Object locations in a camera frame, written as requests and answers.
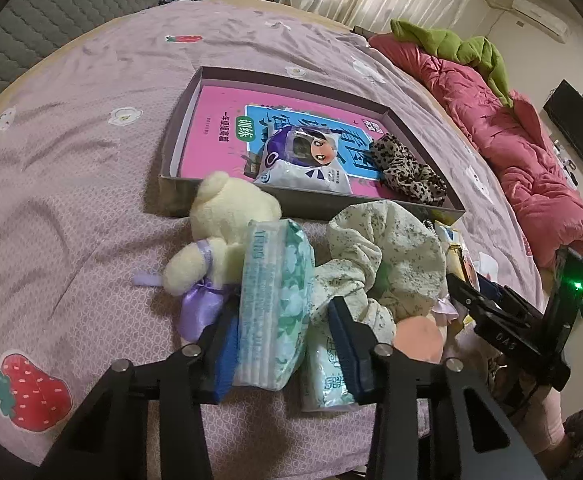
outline metal screw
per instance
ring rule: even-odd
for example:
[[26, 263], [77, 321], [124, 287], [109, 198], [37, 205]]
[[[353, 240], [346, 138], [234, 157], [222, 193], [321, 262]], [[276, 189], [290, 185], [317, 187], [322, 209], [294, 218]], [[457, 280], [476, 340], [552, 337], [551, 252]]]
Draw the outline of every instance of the metal screw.
[[379, 343], [374, 346], [373, 351], [379, 357], [389, 357], [394, 353], [394, 347], [385, 343]]
[[126, 372], [131, 366], [131, 361], [129, 359], [116, 359], [111, 363], [111, 369], [114, 372]]
[[197, 357], [202, 354], [202, 348], [192, 343], [182, 347], [182, 354], [186, 355], [187, 357]]
[[455, 357], [450, 357], [447, 359], [445, 361], [445, 366], [452, 372], [462, 372], [462, 368], [465, 367], [465, 365], [462, 364], [462, 361], [460, 359], [456, 359]]

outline green blanket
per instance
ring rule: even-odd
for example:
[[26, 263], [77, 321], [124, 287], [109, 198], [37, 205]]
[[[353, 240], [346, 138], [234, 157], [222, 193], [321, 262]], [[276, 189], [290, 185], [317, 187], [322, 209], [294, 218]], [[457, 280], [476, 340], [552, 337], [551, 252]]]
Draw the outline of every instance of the green blanket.
[[484, 36], [463, 41], [450, 30], [422, 28], [406, 20], [391, 20], [391, 31], [398, 41], [416, 43], [431, 56], [477, 68], [503, 106], [513, 106], [503, 56]]

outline bed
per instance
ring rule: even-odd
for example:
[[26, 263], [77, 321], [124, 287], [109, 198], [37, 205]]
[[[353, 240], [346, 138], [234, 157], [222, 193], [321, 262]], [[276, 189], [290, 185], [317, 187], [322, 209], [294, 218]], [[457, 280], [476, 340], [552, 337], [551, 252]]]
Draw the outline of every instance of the bed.
[[[165, 41], [178, 35], [202, 39]], [[130, 277], [160, 270], [189, 240], [187, 219], [160, 214], [159, 157], [172, 108], [204, 65], [279, 75], [299, 67], [308, 81], [391, 107], [457, 190], [467, 212], [456, 226], [474, 259], [491, 256], [498, 282], [543, 310], [539, 272], [496, 177], [414, 79], [320, 16], [259, 0], [175, 2], [101, 25], [0, 95], [0, 365], [27, 356], [66, 383], [75, 408], [113, 360], [143, 364], [174, 351], [178, 299], [134, 288]], [[121, 107], [142, 113], [111, 124]], [[316, 263], [327, 261], [325, 225], [302, 223]], [[279, 393], [234, 388], [203, 413], [217, 479], [342, 473], [366, 462], [374, 419], [372, 407], [300, 413], [296, 376]], [[61, 428], [26, 431], [0, 412], [0, 444], [29, 463], [41, 462]], [[154, 407], [151, 479], [157, 432]]]

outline pink comforter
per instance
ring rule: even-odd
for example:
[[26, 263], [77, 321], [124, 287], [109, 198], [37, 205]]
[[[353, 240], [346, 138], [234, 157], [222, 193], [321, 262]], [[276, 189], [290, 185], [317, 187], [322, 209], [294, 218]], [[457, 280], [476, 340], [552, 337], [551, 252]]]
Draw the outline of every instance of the pink comforter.
[[512, 112], [471, 67], [430, 56], [392, 34], [379, 34], [369, 44], [423, 83], [489, 162], [539, 267], [550, 266], [561, 245], [583, 255], [583, 200], [567, 185], [538, 114], [523, 95], [511, 92]]

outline leopard print scrunchie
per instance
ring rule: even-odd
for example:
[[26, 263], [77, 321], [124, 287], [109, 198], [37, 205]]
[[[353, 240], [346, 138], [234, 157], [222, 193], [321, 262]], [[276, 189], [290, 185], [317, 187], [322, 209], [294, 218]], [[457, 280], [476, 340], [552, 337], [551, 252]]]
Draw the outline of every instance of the leopard print scrunchie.
[[391, 189], [423, 204], [443, 204], [447, 196], [445, 181], [430, 166], [418, 162], [409, 149], [392, 135], [385, 134], [374, 140], [369, 145], [369, 151]]

